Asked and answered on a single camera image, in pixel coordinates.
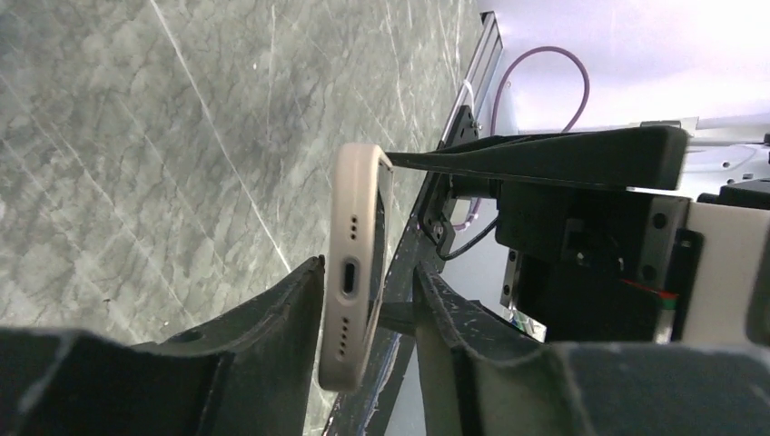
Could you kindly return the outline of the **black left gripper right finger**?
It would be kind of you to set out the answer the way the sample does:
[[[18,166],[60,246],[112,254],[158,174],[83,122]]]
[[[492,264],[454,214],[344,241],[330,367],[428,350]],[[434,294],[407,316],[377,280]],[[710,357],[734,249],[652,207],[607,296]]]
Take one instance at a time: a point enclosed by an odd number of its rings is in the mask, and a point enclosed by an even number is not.
[[[429,435],[766,435],[757,346],[541,343],[427,264],[413,316]]]

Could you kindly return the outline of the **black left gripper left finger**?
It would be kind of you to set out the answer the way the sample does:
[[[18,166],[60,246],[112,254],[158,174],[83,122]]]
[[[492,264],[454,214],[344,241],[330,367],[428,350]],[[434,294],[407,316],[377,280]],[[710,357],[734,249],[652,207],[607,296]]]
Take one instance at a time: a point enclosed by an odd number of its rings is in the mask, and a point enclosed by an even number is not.
[[[300,435],[323,303],[311,257],[271,289],[165,342],[1,331],[4,435]]]

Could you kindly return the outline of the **black smartphone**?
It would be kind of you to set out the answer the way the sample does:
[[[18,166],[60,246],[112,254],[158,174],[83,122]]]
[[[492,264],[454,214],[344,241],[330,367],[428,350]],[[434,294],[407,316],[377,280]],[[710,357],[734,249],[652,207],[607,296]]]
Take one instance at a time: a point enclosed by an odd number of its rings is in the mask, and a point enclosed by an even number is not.
[[[384,163],[378,164],[377,191],[374,205],[374,233],[372,240],[372,262],[370,274],[370,308],[367,332],[373,332],[374,308],[382,300],[382,288],[387,258],[388,232],[390,227],[392,171]]]

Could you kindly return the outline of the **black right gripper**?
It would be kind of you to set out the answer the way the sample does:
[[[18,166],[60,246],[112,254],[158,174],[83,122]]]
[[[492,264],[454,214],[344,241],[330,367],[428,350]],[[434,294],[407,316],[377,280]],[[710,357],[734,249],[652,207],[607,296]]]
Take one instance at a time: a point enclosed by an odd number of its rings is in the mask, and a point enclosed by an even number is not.
[[[402,168],[501,185],[495,237],[509,250],[501,304],[552,342],[769,341],[769,183],[696,199],[673,191],[687,131],[491,136],[430,153],[390,153]]]

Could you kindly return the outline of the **beige phone case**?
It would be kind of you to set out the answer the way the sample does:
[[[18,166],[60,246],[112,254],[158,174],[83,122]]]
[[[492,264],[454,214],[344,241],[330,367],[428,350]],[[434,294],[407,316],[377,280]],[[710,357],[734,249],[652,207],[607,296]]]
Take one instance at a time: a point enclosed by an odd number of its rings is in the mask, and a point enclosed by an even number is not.
[[[331,178],[331,228],[325,317],[318,383],[335,392],[356,391],[362,381],[377,328],[367,332],[378,164],[393,167],[376,144],[345,144]]]

